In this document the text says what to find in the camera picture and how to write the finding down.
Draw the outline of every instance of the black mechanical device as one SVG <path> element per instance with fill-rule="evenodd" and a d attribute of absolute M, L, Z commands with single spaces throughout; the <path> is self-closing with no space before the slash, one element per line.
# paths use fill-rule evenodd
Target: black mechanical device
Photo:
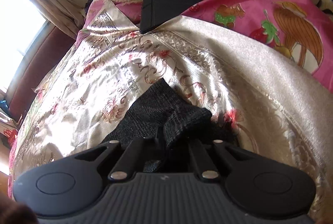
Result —
<path fill-rule="evenodd" d="M 158 172 L 143 172 L 156 160 Z M 40 224 L 312 224 L 315 191 L 306 173 L 222 140 L 166 152 L 145 138 L 42 165 L 13 187 Z"/>

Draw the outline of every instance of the red strawberry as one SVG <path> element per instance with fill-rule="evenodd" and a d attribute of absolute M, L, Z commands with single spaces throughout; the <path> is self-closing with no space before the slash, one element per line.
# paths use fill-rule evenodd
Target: red strawberry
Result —
<path fill-rule="evenodd" d="M 262 42 L 263 44 L 266 44 L 268 35 L 264 34 L 264 32 L 265 32 L 265 29 L 261 27 L 259 29 L 254 30 L 253 32 L 251 32 L 250 37 L 259 42 Z"/>
<path fill-rule="evenodd" d="M 195 5 L 191 6 L 191 7 L 189 8 L 189 10 L 190 10 L 191 12 L 193 12 L 193 13 L 199 12 L 199 10 L 200 10 L 200 5 L 195 4 Z"/>

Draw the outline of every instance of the black cloth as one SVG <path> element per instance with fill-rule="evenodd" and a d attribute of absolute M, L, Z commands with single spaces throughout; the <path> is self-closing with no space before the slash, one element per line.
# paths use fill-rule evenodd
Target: black cloth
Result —
<path fill-rule="evenodd" d="M 166 152 L 184 139 L 200 139 L 204 144 L 211 144 L 214 139 L 235 143 L 231 127 L 212 123 L 211 116 L 209 110 L 186 102 L 160 79 L 132 104 L 102 143 L 118 140 L 127 145 L 135 137 L 154 137 Z"/>

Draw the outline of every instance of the metal pin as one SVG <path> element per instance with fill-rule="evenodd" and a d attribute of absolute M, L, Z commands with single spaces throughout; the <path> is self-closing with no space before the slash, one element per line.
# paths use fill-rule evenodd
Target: metal pin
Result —
<path fill-rule="evenodd" d="M 201 176 L 205 179 L 215 179 L 219 176 L 219 174 L 214 170 L 206 170 L 201 174 Z"/>
<path fill-rule="evenodd" d="M 110 177 L 114 180 L 124 180 L 127 177 L 127 173 L 123 171 L 115 171 Z"/>

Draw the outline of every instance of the circular button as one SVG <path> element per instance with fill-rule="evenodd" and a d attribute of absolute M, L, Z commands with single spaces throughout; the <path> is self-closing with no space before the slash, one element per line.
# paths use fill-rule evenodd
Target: circular button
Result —
<path fill-rule="evenodd" d="M 40 177 L 36 185 L 45 194 L 59 195 L 71 190 L 75 185 L 75 179 L 68 173 L 55 172 Z"/>
<path fill-rule="evenodd" d="M 286 175 L 277 172 L 258 174 L 253 182 L 259 190 L 269 194 L 282 194 L 292 187 L 292 181 Z"/>

